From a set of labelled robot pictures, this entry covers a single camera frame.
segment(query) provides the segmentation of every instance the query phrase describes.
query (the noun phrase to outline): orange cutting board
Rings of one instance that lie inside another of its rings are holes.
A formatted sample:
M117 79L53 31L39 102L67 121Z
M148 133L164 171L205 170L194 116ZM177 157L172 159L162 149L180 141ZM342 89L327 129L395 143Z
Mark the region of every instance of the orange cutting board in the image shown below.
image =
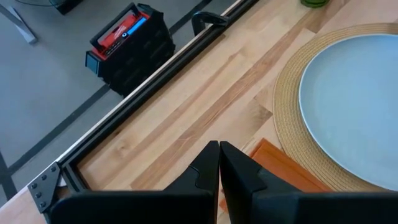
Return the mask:
M302 192L332 191L331 188L265 139L261 139L249 156L263 168ZM220 207L227 211L225 199L220 202Z

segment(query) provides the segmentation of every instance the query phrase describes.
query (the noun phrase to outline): chair leg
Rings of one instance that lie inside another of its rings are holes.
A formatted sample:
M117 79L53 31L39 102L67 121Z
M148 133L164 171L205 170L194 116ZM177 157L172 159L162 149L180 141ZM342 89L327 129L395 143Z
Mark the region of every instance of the chair leg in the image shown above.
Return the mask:
M13 7L9 6L8 8L5 8L2 4L0 4L0 14L3 14L18 28L18 31L28 43L34 44L37 42L35 35L26 26L25 22L21 19Z

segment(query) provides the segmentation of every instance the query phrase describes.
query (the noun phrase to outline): black clamp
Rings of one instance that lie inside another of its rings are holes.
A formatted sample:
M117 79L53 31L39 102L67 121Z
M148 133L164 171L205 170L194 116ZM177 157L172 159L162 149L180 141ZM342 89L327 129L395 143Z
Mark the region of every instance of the black clamp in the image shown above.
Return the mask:
M29 184L29 192L40 213L47 212L57 197L55 190L60 180L60 167L54 162Z
M206 24L214 24L226 27L229 24L229 17L220 16L212 12L197 12L192 16L193 33L198 35L206 28Z

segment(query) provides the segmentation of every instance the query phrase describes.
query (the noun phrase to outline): butcher block countertop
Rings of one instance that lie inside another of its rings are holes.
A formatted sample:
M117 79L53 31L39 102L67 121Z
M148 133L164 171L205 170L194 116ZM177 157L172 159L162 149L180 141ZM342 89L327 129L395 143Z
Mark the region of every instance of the butcher block countertop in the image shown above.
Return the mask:
M80 172L93 190L163 189L210 140L247 154L262 138L281 148L272 92L288 59L326 32L396 20L396 0L330 0L320 9L260 0L83 159ZM229 223L222 209L218 222ZM25 187L0 208L0 223L45 220Z

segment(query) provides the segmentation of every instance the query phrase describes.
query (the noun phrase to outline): round placemat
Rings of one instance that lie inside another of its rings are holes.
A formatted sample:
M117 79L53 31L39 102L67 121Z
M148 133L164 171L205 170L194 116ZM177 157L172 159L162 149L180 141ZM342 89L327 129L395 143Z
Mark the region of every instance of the round placemat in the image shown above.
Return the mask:
M301 47L278 76L274 90L274 121L284 152L336 191L381 191L349 173L330 159L307 131L299 108L299 85L303 71L327 46L356 35L398 34L398 24L366 24L336 30Z

